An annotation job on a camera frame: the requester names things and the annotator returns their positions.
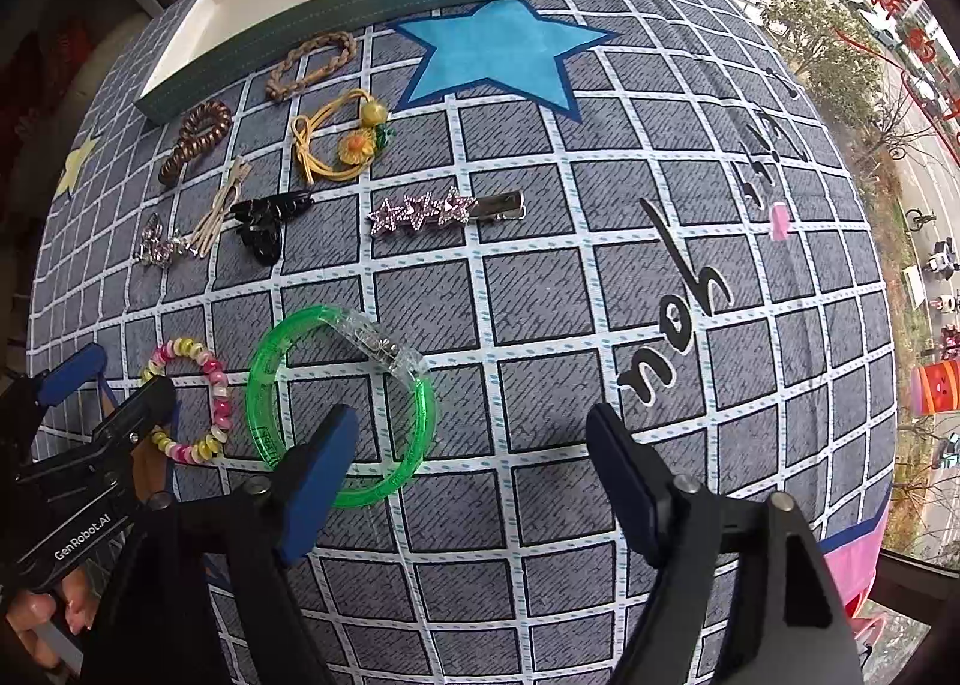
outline blue star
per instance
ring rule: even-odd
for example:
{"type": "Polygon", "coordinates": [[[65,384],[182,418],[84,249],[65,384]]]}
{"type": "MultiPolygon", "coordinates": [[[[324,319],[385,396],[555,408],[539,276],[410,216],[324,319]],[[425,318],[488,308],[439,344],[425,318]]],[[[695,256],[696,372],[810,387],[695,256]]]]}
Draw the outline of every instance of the blue star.
{"type": "Polygon", "coordinates": [[[524,0],[497,0],[473,12],[395,25],[427,53],[395,110],[437,101],[456,89],[492,83],[579,121],[563,60],[616,32],[539,15],[524,0]]]}

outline checkered tablecloth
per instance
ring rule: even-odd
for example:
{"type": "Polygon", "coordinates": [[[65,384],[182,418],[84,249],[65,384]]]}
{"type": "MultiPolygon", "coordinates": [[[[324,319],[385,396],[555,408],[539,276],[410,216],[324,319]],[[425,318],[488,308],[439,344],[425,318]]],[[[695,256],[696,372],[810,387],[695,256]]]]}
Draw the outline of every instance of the checkered tablecloth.
{"type": "MultiPolygon", "coordinates": [[[[131,250],[154,211],[168,228],[192,228],[240,154],[253,164],[245,196],[304,186],[291,117],[357,86],[393,106],[416,71],[424,49],[389,23],[357,31],[356,60],[292,101],[266,100],[269,66],[224,87],[216,98],[234,112],[232,133],[165,190],[157,169],[179,121],[156,127],[131,102],[190,2],[170,8],[107,76],[77,136],[100,141],[72,199],[50,211],[33,373],[95,340],[123,397],[161,338],[191,335],[224,360],[239,408],[260,337],[313,303],[363,310],[429,360],[443,417],[426,463],[387,501],[333,511],[291,571],[343,685],[606,681],[653,573],[627,551],[587,459],[584,413],[597,400],[675,472],[714,491],[793,493],[817,536],[872,516],[889,485],[894,358],[877,255],[851,175],[805,94],[792,100],[763,72],[794,85],[779,55],[730,0],[529,2],[618,32],[565,60],[582,121],[490,86],[400,111],[368,173],[319,184],[320,203],[288,226],[272,269],[233,231],[208,259],[166,273],[131,264],[131,250]],[[776,142],[779,163],[747,129],[765,128],[760,110],[790,138],[776,142]],[[748,151],[773,175],[768,202],[789,208],[787,241],[771,240],[766,212],[737,186],[737,173],[750,175],[748,151]],[[372,205],[450,184],[477,195],[522,189],[527,218],[371,240],[372,205]],[[686,295],[686,354],[659,331],[659,299],[685,289],[640,197],[693,269],[712,265],[733,292],[720,307],[714,291],[713,316],[686,295]],[[643,345],[676,373],[669,388],[654,383],[651,406],[617,382],[643,345]]],[[[328,57],[306,56],[298,74],[328,57]]],[[[315,151],[330,157],[356,116],[356,106],[338,112],[315,151]]],[[[277,384],[288,443],[342,400],[361,421],[353,482],[402,454],[406,397],[355,352],[318,336],[288,366],[277,384]]],[[[179,436],[189,440],[208,427],[208,388],[195,369],[172,370],[182,373],[179,436]]],[[[94,391],[80,392],[50,412],[35,455],[82,442],[98,420],[94,391]]],[[[226,493],[264,469],[244,427],[227,454],[176,467],[178,496],[226,493]]],[[[109,568],[109,553],[101,560],[109,568]]],[[[718,564],[692,682],[710,677],[735,569],[718,564]]],[[[256,682],[229,585],[211,592],[229,666],[256,682]]]]}

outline star print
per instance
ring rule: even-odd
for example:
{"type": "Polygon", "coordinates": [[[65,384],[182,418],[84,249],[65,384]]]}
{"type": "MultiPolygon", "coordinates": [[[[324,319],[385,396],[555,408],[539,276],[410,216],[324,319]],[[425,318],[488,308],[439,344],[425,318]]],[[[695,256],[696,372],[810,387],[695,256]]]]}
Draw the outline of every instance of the star print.
{"type": "Polygon", "coordinates": [[[384,198],[376,211],[371,211],[367,214],[367,218],[373,222],[370,234],[379,235],[381,232],[395,231],[397,229],[397,221],[402,222],[406,216],[405,208],[405,206],[390,205],[390,198],[384,198]]]}
{"type": "Polygon", "coordinates": [[[403,210],[414,232],[419,232],[421,226],[424,226],[424,222],[427,219],[434,218],[440,213],[440,208],[437,207],[437,204],[430,202],[430,196],[432,194],[433,193],[427,189],[426,192],[419,197],[412,198],[405,196],[403,198],[403,210]]]}
{"type": "Polygon", "coordinates": [[[524,0],[496,0],[467,14],[404,21],[395,28],[427,50],[395,110],[487,83],[575,121],[580,111],[563,60],[616,37],[544,18],[524,0]]]}
{"type": "Polygon", "coordinates": [[[457,187],[451,186],[446,196],[435,201],[433,205],[437,207],[439,226],[448,225],[450,222],[465,225],[470,220],[470,209],[477,205],[477,201],[472,197],[462,197],[457,192],[457,187]]]}

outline yellow bead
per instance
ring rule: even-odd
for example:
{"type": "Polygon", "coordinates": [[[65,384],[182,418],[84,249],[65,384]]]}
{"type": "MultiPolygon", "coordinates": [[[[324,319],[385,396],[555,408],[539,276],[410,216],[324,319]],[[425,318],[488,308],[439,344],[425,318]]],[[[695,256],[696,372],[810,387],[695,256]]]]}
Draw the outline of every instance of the yellow bead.
{"type": "Polygon", "coordinates": [[[390,111],[377,101],[364,103],[360,108],[360,124],[363,127],[376,127],[378,124],[384,124],[390,111]]]}

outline brown spiral hair tie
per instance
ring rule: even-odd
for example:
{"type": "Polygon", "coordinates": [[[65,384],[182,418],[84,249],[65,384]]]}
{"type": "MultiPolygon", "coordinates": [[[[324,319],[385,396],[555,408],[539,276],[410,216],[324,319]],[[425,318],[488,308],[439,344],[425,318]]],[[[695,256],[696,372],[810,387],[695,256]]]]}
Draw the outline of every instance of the brown spiral hair tie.
{"type": "Polygon", "coordinates": [[[356,55],[357,41],[349,32],[324,32],[323,34],[318,34],[312,40],[307,40],[304,44],[300,45],[299,48],[294,48],[290,53],[287,53],[287,58],[270,71],[270,79],[267,81],[266,86],[267,97],[275,103],[279,103],[291,95],[299,94],[299,92],[304,91],[306,87],[313,85],[318,82],[318,80],[323,80],[325,77],[328,77],[330,73],[339,70],[356,55]],[[312,73],[306,74],[300,80],[295,80],[293,83],[288,83],[285,86],[280,83],[283,74],[293,67],[301,56],[310,53],[311,50],[317,50],[328,43],[339,43],[342,46],[339,55],[330,59],[328,63],[322,67],[318,67],[312,73]]]}
{"type": "Polygon", "coordinates": [[[175,186],[184,165],[220,143],[233,126],[230,109],[219,100],[200,103],[184,116],[179,140],[160,168],[160,183],[175,186]]]}

